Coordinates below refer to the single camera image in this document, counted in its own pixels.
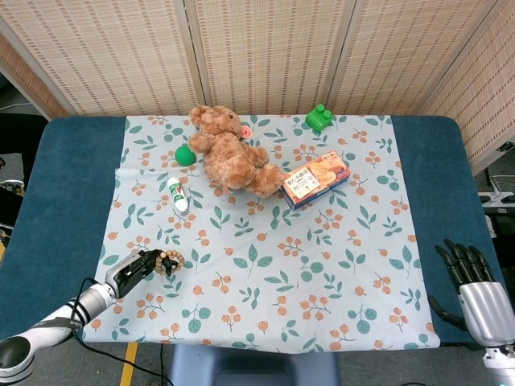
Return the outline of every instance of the robotic hand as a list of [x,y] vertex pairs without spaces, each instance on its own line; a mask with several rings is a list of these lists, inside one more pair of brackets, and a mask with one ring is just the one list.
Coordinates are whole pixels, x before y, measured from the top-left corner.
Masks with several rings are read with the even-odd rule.
[[433,311],[445,322],[468,331],[486,348],[484,366],[496,386],[515,386],[515,314],[503,286],[494,281],[483,253],[444,241],[450,253],[436,246],[451,276],[464,318],[446,312],[429,296]]
[[[73,336],[73,332],[111,307],[113,299],[126,296],[156,266],[162,251],[136,251],[105,275],[104,284],[95,284],[22,334],[0,342],[0,384],[17,384],[34,370],[34,355]],[[177,261],[165,257],[162,266],[170,276]]]

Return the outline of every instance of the teddy bear ear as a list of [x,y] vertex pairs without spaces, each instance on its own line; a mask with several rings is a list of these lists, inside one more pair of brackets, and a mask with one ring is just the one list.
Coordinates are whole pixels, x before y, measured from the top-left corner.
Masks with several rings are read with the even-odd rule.
[[202,114],[208,111],[209,107],[204,105],[198,105],[190,110],[190,118],[192,122],[197,125],[200,122]]

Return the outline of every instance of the green lego brick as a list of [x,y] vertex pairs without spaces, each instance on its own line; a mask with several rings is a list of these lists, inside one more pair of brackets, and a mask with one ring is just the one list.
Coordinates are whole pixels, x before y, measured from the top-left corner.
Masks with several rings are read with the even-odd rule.
[[313,131],[320,133],[323,129],[328,127],[329,123],[331,123],[331,119],[331,110],[326,110],[325,106],[320,103],[306,116],[306,123]]

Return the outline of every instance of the floor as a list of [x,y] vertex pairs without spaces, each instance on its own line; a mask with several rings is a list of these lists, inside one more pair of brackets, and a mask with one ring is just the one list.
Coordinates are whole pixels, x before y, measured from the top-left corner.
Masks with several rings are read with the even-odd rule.
[[[0,108],[15,103],[27,103],[15,89],[0,96]],[[3,113],[38,113],[32,106],[19,106]],[[18,155],[2,157],[7,162],[0,171],[0,180],[22,178],[21,158]],[[502,158],[490,169],[494,174],[515,174],[515,151]],[[476,179],[478,191],[490,191],[483,175]],[[120,343],[94,344],[95,348],[118,357],[125,357],[127,345]],[[172,346],[165,346],[164,362],[167,368],[172,357]],[[418,382],[426,386],[487,385],[488,374],[482,364],[482,350],[473,351],[466,347],[440,347],[419,351],[365,351],[338,354],[342,386],[381,385],[401,386]],[[139,344],[136,363],[159,372],[159,345]],[[192,363],[192,371],[199,363]],[[122,378],[123,366],[112,359],[106,359],[68,341],[58,347],[41,351],[35,361],[35,372],[25,385],[54,386],[83,384],[121,386],[157,386],[158,377],[135,370],[132,377]]]

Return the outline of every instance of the woven panel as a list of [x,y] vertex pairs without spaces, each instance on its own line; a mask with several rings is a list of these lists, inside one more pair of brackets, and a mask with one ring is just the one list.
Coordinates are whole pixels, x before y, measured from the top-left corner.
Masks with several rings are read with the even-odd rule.
[[0,35],[0,63],[5,75],[36,103],[49,118],[64,117],[66,110],[54,98],[41,79],[27,66],[18,52]]
[[0,14],[79,114],[184,114],[196,104],[170,1],[6,0]]
[[424,111],[458,122],[471,161],[515,130],[515,2],[504,3]]
[[329,105],[337,113],[415,113],[493,0],[365,0]]
[[325,99],[322,84],[340,54],[336,39],[349,0],[195,4],[216,105],[241,114],[307,113]]

